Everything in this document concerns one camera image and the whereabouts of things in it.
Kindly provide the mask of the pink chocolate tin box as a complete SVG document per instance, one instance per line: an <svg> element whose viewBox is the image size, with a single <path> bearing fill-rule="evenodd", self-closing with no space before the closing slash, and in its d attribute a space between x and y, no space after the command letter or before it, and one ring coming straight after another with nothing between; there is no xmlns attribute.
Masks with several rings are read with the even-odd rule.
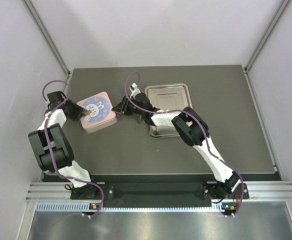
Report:
<svg viewBox="0 0 292 240"><path fill-rule="evenodd" d="M98 130L101 130L101 129L104 129L106 127L109 127L113 124L115 124L117 122L117 118L114 117L114 118L109 118L109 119L97 119L97 118L91 118L91 117L88 117L88 118L82 118L80 120L81 122L81 125L83 127L83 129L88 133L88 134L91 134L93 132L96 132Z"/></svg>

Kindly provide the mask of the steel tongs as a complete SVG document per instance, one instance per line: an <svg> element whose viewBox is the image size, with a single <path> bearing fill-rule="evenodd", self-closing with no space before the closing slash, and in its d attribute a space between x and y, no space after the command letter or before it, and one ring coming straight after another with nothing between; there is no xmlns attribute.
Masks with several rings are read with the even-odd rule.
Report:
<svg viewBox="0 0 292 240"><path fill-rule="evenodd" d="M136 122L137 122L138 124L140 124L140 123L142 122L142 116L141 116L141 115L137 115L137 116L136 116Z"/></svg>

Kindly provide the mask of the silver tin lid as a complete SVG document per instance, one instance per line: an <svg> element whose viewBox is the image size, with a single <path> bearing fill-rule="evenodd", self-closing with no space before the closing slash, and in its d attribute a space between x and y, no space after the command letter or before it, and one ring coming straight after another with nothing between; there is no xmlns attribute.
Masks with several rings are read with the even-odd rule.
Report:
<svg viewBox="0 0 292 240"><path fill-rule="evenodd" d="M113 105L111 103L109 95L105 91L80 100L77 102L77 104L90 112L81 119L97 118L108 120L112 118L117 118L116 113L112 111Z"/></svg>

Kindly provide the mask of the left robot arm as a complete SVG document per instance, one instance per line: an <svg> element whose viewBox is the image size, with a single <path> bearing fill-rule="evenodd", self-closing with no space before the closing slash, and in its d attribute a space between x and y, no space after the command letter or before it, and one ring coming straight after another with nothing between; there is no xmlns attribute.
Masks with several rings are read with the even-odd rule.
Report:
<svg viewBox="0 0 292 240"><path fill-rule="evenodd" d="M75 161L73 149L63 131L67 120L79 121L86 112L71 100L51 100L40 127L28 134L40 169L56 173L61 179L71 182L65 188L78 199L92 199L101 193L89 171Z"/></svg>

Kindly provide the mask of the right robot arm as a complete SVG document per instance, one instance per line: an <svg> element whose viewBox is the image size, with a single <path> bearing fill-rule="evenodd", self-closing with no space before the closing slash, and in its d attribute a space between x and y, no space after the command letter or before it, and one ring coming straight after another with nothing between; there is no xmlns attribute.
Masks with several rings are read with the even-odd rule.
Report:
<svg viewBox="0 0 292 240"><path fill-rule="evenodd" d="M245 185L242 176L224 161L214 146L207 124L191 107L162 110L154 107L144 93L138 93L124 96L112 110L126 116L140 115L149 126L173 127L182 141L198 151L212 170L218 189L218 195L213 198L236 197L239 203L243 200Z"/></svg>

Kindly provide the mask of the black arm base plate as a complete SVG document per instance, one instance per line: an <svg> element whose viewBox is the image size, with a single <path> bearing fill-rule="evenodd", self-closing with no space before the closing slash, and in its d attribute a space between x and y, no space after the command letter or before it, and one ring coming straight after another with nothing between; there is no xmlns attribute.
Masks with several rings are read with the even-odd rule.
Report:
<svg viewBox="0 0 292 240"><path fill-rule="evenodd" d="M247 200L249 192L247 185L239 184L235 190L229 190L221 183L200 182L117 182L101 183L105 200L123 199L124 197L177 197L195 200Z"/></svg>

